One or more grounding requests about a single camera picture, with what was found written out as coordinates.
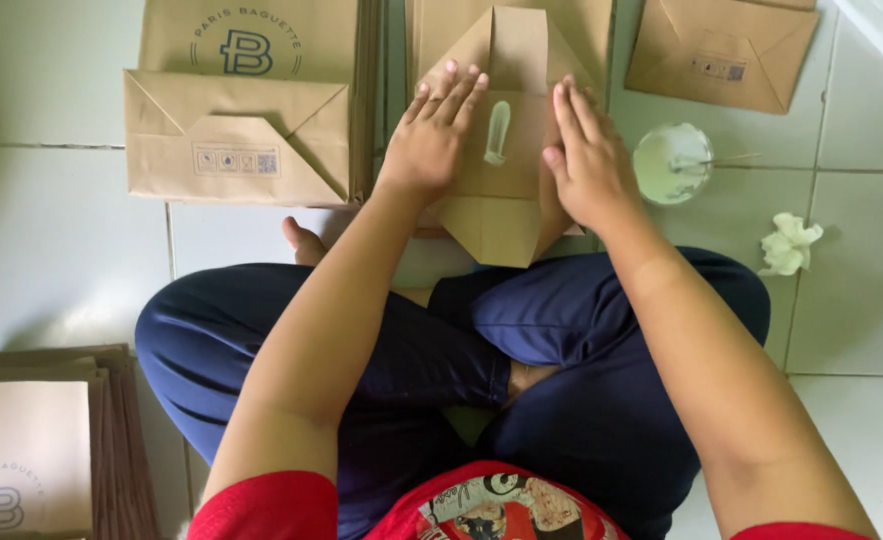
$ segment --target paris baguette logo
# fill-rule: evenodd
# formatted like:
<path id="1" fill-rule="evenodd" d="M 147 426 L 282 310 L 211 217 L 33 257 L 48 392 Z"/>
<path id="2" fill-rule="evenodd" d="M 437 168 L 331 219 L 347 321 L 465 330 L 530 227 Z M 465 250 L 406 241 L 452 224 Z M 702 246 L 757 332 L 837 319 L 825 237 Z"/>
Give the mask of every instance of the paris baguette logo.
<path id="1" fill-rule="evenodd" d="M 45 513 L 45 488 L 25 463 L 0 463 L 0 532 L 21 527 Z"/>
<path id="2" fill-rule="evenodd" d="M 189 45 L 192 66 L 198 66 L 199 48 L 208 58 L 210 47 L 224 58 L 226 75 L 265 75 L 276 66 L 298 75 L 302 69 L 302 41 L 285 19 L 266 9 L 224 8 L 195 28 Z"/>

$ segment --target b logo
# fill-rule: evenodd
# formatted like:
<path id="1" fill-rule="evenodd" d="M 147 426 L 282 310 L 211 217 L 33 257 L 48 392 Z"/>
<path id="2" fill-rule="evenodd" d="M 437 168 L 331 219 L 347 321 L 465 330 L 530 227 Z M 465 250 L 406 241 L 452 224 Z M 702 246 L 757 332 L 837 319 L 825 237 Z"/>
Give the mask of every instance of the b logo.
<path id="1" fill-rule="evenodd" d="M 17 528 L 25 521 L 21 493 L 12 487 L 0 487 L 0 531 Z"/>
<path id="2" fill-rule="evenodd" d="M 272 43 L 261 33 L 229 30 L 228 43 L 221 45 L 224 72 L 238 75 L 264 75 L 272 70 L 269 50 Z"/>

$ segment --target sleeve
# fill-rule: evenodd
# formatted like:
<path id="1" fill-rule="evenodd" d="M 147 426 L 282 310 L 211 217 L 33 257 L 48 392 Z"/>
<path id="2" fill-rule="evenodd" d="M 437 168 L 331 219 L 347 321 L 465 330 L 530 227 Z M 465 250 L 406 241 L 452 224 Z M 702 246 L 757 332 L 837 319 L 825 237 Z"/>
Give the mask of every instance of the sleeve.
<path id="1" fill-rule="evenodd" d="M 735 534 L 731 540 L 869 540 L 842 528 L 811 522 L 771 522 Z"/>
<path id="2" fill-rule="evenodd" d="M 283 471 L 238 482 L 198 511 L 187 540 L 335 540 L 338 492 L 315 472 Z"/>

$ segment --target stack of paper bags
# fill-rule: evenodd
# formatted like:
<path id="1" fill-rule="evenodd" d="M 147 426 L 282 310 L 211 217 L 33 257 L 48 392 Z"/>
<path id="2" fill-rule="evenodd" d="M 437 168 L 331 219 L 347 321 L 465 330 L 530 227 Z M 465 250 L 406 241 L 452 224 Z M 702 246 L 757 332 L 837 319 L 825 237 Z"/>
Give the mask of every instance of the stack of paper bags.
<path id="1" fill-rule="evenodd" d="M 411 89 L 436 86 L 449 59 L 491 78 L 455 185 L 430 212 L 478 263 L 527 267 L 579 231 L 541 159 L 548 95 L 572 73 L 604 101 L 612 2 L 410 0 L 408 8 Z M 501 163 L 486 160 L 496 106 L 509 111 Z"/>
<path id="2" fill-rule="evenodd" d="M 0 353 L 0 535 L 160 538 L 127 346 Z"/>
<path id="3" fill-rule="evenodd" d="M 371 193 L 380 0 L 147 0 L 123 74 L 128 190 L 354 207 Z"/>
<path id="4" fill-rule="evenodd" d="M 787 115 L 815 0 L 648 0 L 625 88 Z"/>

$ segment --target navy blue pants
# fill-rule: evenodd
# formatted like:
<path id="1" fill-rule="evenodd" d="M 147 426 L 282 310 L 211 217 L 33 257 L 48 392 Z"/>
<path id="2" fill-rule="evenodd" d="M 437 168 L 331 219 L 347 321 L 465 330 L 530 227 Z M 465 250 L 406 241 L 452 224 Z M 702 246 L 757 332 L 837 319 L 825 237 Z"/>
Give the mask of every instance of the navy blue pants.
<path id="1" fill-rule="evenodd" d="M 710 251 L 680 251 L 763 343 L 770 305 L 755 274 Z M 148 382 L 209 463 L 262 341 L 311 271 L 197 272 L 145 307 L 135 341 Z M 563 369 L 470 448 L 439 409 L 500 410 L 510 359 Z M 444 279 L 427 309 L 388 297 L 339 428 L 339 538 L 363 536 L 408 490 L 478 459 L 579 491 L 634 540 L 667 534 L 700 464 L 606 253 Z"/>

